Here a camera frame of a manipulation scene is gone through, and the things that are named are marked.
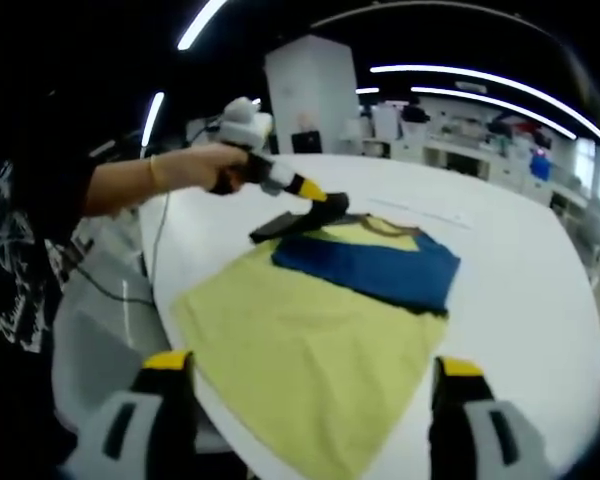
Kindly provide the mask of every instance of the black cloth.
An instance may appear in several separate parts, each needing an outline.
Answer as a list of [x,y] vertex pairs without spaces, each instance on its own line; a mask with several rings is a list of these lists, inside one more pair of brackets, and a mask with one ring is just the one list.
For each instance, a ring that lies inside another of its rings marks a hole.
[[54,125],[66,118],[45,109],[37,120],[0,158],[0,478],[48,478],[75,443],[54,414],[51,322],[61,291],[45,240],[70,239],[95,165],[62,148],[69,132]]
[[297,235],[320,230],[326,225],[342,220],[349,209],[349,197],[346,193],[330,193],[325,202],[313,202],[306,215],[294,215],[287,212],[251,232],[249,237],[255,244],[287,235]]

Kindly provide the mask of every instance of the black t-shirt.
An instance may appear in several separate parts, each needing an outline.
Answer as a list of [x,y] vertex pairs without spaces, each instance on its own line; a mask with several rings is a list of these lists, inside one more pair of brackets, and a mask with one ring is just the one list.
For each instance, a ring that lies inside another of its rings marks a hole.
[[0,161],[0,478],[46,473],[72,447],[54,414],[52,322],[61,291],[46,243],[70,239],[94,165],[32,145]]

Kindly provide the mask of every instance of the white cabinet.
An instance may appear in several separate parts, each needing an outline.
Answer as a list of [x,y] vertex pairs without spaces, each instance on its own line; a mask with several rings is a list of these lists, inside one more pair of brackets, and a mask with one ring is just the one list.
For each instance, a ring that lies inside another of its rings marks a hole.
[[406,158],[422,159],[426,140],[426,123],[402,122],[402,143]]
[[413,148],[404,140],[396,140],[391,142],[391,159],[401,162],[420,163],[424,164],[424,149]]
[[522,195],[548,207],[551,205],[553,190],[547,182],[525,174],[522,181]]
[[522,191],[524,173],[506,163],[493,162],[489,167],[489,183],[514,193]]
[[371,112],[376,138],[389,141],[397,140],[399,125],[398,109],[391,105],[380,104],[373,107]]

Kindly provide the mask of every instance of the black ceiling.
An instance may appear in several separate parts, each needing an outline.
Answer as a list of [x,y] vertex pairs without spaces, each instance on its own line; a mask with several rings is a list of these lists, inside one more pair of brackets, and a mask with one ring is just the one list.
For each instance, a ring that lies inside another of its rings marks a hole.
[[[598,1],[573,7],[527,0],[472,2],[517,14],[551,32],[551,38],[511,20],[440,2],[353,15],[312,29],[319,20],[372,2],[229,0],[193,48],[179,52],[180,36],[204,3],[42,0],[1,7],[0,127],[12,128],[13,119],[31,122],[32,112],[53,99],[66,112],[63,128],[69,126],[73,141],[88,149],[141,128],[158,90],[167,94],[158,124],[162,132],[181,128],[186,119],[216,113],[236,96],[263,97],[266,105],[264,56],[307,33],[350,45],[359,85],[381,87],[386,97],[399,98],[415,84],[451,87],[455,79],[373,75],[372,66],[475,68],[539,88],[600,126]],[[573,52],[585,65],[584,82],[573,67]],[[597,92],[587,84],[587,76],[599,86]],[[506,87],[487,86],[494,97],[587,134],[543,102]]]

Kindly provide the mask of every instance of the white table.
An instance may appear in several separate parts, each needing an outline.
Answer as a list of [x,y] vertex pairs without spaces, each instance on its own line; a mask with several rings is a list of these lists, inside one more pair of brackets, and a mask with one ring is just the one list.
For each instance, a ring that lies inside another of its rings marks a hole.
[[[554,214],[519,195],[454,172],[363,157],[282,156],[327,191],[346,191],[351,211],[417,223],[462,258],[437,354],[468,358],[500,399],[514,402],[546,441],[556,470],[568,468],[600,414],[600,325],[576,251]],[[370,201],[383,200],[383,203]],[[183,347],[169,306],[252,246],[248,234],[308,202],[247,186],[231,197],[197,189],[172,195],[157,261],[155,299],[174,348]],[[164,205],[140,211],[144,252]],[[431,369],[365,479],[429,478]],[[301,479],[227,410],[205,378],[196,395],[220,433],[264,480]]]

